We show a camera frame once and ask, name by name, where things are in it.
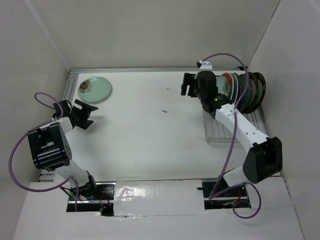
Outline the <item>mint plate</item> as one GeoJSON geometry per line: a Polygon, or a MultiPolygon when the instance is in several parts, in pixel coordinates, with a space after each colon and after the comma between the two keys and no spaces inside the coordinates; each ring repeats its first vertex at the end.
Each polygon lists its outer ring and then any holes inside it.
{"type": "Polygon", "coordinates": [[[78,87],[78,96],[87,103],[97,103],[109,96],[111,83],[104,77],[93,76],[82,81],[78,87]]]}
{"type": "Polygon", "coordinates": [[[230,83],[228,79],[224,76],[219,76],[216,78],[216,86],[218,89],[218,93],[221,95],[225,95],[228,98],[230,97],[230,83]]]}

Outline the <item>red floral plate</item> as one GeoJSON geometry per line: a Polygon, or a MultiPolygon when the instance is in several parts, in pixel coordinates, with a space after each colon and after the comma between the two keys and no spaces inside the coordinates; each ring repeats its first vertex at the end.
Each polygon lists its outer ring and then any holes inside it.
{"type": "Polygon", "coordinates": [[[241,94],[241,85],[239,84],[237,74],[231,73],[232,79],[233,79],[233,102],[236,103],[239,99],[239,96],[241,94]]]}
{"type": "Polygon", "coordinates": [[[230,84],[229,98],[234,103],[234,100],[233,100],[233,95],[234,95],[234,80],[233,80],[233,77],[232,77],[231,73],[228,73],[228,72],[223,73],[222,76],[226,77],[227,80],[229,81],[229,84],[230,84]]]}

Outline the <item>dark blue plate front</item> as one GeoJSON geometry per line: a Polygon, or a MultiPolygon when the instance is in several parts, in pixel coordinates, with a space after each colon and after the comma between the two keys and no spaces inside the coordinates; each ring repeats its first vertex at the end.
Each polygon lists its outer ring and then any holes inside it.
{"type": "Polygon", "coordinates": [[[255,98],[255,94],[256,94],[256,82],[254,80],[254,76],[253,76],[252,72],[249,73],[249,80],[250,80],[250,96],[249,96],[249,100],[248,100],[248,102],[246,104],[246,107],[245,107],[245,109],[243,111],[245,114],[249,110],[250,105],[253,102],[253,100],[255,98]]]}

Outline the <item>brown rim plate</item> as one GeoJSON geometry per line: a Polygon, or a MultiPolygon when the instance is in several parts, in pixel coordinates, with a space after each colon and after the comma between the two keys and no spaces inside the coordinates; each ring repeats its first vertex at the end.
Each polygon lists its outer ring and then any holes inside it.
{"type": "Polygon", "coordinates": [[[253,78],[254,78],[254,81],[255,81],[256,92],[255,92],[255,96],[254,96],[253,102],[251,103],[251,105],[250,105],[250,107],[249,107],[249,110],[247,111],[248,114],[254,112],[254,105],[255,105],[255,104],[257,103],[257,101],[258,101],[259,85],[258,85],[258,80],[257,80],[256,76],[254,75],[254,73],[253,73],[253,78]]]}
{"type": "Polygon", "coordinates": [[[253,111],[256,111],[258,107],[261,105],[261,103],[263,102],[263,99],[266,94],[266,80],[260,72],[254,72],[253,74],[256,76],[258,80],[258,101],[253,106],[253,111]]]}

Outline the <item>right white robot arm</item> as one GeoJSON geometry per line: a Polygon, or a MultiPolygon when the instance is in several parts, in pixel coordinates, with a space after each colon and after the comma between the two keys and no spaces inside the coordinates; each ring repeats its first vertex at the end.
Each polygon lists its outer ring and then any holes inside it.
{"type": "Polygon", "coordinates": [[[181,95],[198,98],[205,112],[211,115],[241,143],[247,156],[242,166],[223,174],[218,190],[223,196],[230,196],[236,185],[257,184],[283,169],[282,142],[259,131],[235,107],[224,94],[218,92],[217,78],[211,70],[196,74],[185,73],[181,95]]]}

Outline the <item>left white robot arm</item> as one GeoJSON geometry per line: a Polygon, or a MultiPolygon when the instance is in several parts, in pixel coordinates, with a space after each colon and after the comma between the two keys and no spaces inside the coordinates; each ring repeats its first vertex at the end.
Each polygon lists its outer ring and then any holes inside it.
{"type": "Polygon", "coordinates": [[[98,196],[99,187],[94,177],[73,161],[66,133],[75,127],[87,130],[94,123],[89,119],[91,113],[99,108],[78,99],[74,103],[79,107],[68,100],[54,103],[52,122],[28,131],[27,138],[37,169],[55,172],[64,179],[70,178],[71,192],[92,200],[98,196]]]}

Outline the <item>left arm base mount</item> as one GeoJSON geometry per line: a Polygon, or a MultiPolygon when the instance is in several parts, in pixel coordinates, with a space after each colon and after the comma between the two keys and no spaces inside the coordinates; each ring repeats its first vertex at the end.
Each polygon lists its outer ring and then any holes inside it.
{"type": "Polygon", "coordinates": [[[114,193],[115,182],[98,182],[96,184],[97,193],[92,198],[78,196],[71,188],[62,187],[61,189],[68,195],[66,211],[71,212],[96,212],[104,217],[114,216],[114,193]]]}

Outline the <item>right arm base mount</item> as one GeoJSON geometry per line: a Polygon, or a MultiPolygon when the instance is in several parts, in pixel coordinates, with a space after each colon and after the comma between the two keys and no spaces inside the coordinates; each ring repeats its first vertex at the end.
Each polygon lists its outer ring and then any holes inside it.
{"type": "Polygon", "coordinates": [[[209,199],[210,193],[216,185],[216,179],[203,180],[197,190],[203,194],[204,209],[232,209],[235,204],[236,208],[250,208],[250,200],[248,192],[244,185],[230,189],[218,195],[213,199],[209,199]]]}

